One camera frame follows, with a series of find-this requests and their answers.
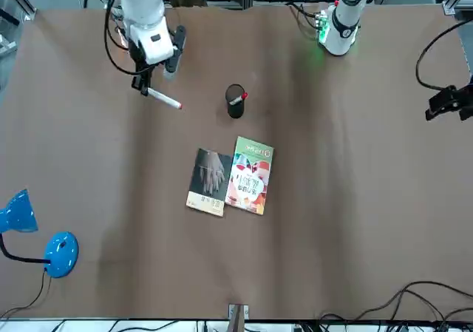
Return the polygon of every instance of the pen holder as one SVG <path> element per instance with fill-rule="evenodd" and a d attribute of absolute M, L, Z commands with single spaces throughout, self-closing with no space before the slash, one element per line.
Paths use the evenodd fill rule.
<path fill-rule="evenodd" d="M 245 112 L 245 95 L 245 90 L 239 84 L 232 84 L 227 88 L 225 92 L 227 112 L 233 119 L 241 118 Z M 242 98 L 241 101 L 232 104 L 238 98 Z"/>

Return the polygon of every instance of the book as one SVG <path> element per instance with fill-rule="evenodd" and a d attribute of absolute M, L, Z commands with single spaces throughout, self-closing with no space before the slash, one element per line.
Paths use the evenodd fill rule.
<path fill-rule="evenodd" d="M 238 137 L 225 202 L 263 215 L 273 147 Z"/>
<path fill-rule="evenodd" d="M 231 161 L 231 156 L 199 149 L 186 205 L 222 217 Z"/>

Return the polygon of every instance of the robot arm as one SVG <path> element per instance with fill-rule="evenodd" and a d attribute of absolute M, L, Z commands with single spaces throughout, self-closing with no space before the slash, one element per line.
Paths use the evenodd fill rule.
<path fill-rule="evenodd" d="M 339 0 L 322 13 L 319 42 L 333 55 L 344 55 L 355 42 L 366 0 Z"/>
<path fill-rule="evenodd" d="M 121 0 L 121 6 L 129 43 L 144 53 L 148 65 L 173 56 L 163 0 Z"/>
<path fill-rule="evenodd" d="M 114 66 L 128 75 L 133 75 L 132 88 L 142 95 L 150 95 L 168 105 L 182 109 L 174 99 L 151 88 L 152 72 L 159 65 L 164 66 L 164 76 L 172 77 L 177 71 L 180 56 L 186 41 L 186 29 L 180 25 L 175 32 L 168 29 L 164 16 L 163 0 L 106 0 L 106 22 L 103 31 L 106 53 Z M 108 48 L 109 17 L 123 21 L 120 34 L 126 39 L 130 57 L 135 62 L 135 71 L 119 67 Z"/>

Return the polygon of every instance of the brown table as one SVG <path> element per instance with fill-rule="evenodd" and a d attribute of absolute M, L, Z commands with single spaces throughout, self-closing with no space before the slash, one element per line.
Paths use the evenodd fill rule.
<path fill-rule="evenodd" d="M 441 7 L 368 7 L 343 58 L 304 36 L 289 7 L 170 10 L 178 22 L 188 29 L 180 70 L 173 81 L 156 71 L 154 87 L 181 112 L 112 67 L 103 11 L 40 12 L 25 27 L 0 113 L 0 202 L 27 187 L 40 230 L 5 240 L 36 257 L 70 230 L 81 252 L 24 316 L 226 318 L 237 302 L 254 319 L 348 318 L 412 280 L 473 291 L 473 121 L 427 123 L 434 92 L 414 73 L 454 22 Z M 456 33 L 421 74 L 469 80 Z M 225 112 L 232 83 L 250 94 L 237 121 Z M 197 149 L 232 154 L 237 135 L 276 149 L 264 216 L 186 208 Z M 0 260 L 1 309 L 30 301 L 41 267 Z M 468 302 L 417 291 L 444 311 Z M 432 315 L 405 297 L 398 318 Z"/>

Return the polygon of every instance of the pen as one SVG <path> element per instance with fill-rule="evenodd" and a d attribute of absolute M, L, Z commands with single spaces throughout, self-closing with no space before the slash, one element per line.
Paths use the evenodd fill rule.
<path fill-rule="evenodd" d="M 173 98 L 168 97 L 167 95 L 164 95 L 163 93 L 159 93 L 158 91 L 148 88 L 148 94 L 155 97 L 159 101 L 163 101 L 164 103 L 172 106 L 173 108 L 176 109 L 182 109 L 183 105 L 179 103 L 178 101 L 175 101 Z"/>
<path fill-rule="evenodd" d="M 230 105 L 237 105 L 240 101 L 244 101 L 248 98 L 248 93 L 241 94 L 238 98 L 233 99 L 232 101 L 228 102 Z"/>

